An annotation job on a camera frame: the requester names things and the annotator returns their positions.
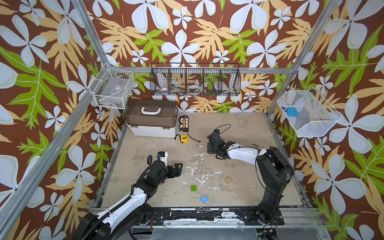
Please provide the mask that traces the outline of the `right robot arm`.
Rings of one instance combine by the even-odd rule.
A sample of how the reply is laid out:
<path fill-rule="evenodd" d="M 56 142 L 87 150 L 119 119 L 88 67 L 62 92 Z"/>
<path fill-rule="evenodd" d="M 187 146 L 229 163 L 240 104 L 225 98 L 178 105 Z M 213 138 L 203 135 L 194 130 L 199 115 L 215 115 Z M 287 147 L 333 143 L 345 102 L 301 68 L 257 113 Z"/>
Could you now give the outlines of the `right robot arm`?
<path fill-rule="evenodd" d="M 214 154 L 220 160 L 240 160 L 251 163 L 256 167 L 256 173 L 261 173 L 264 195 L 258 206 L 258 221 L 269 224 L 275 220 L 283 192 L 291 181 L 295 171 L 289 161 L 276 147 L 257 149 L 246 147 L 235 142 L 225 142 L 219 130 L 214 130 L 208 139 L 208 153 Z"/>

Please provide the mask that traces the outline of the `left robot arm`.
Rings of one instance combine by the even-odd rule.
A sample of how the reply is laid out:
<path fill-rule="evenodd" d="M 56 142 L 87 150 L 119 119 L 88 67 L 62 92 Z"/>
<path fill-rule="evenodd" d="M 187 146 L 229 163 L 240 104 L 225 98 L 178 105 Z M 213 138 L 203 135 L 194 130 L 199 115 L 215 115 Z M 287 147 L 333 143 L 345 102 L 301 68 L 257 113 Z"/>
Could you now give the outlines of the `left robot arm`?
<path fill-rule="evenodd" d="M 73 240 L 112 240 L 119 231 L 143 221 L 151 220 L 151 206 L 146 202 L 157 192 L 158 186 L 167 179 L 179 177 L 183 164 L 168 165 L 168 153 L 158 152 L 157 160 L 152 155 L 147 157 L 147 168 L 136 183 L 131 185 L 130 192 L 113 206 L 92 214 L 87 213 L 81 220 Z"/>

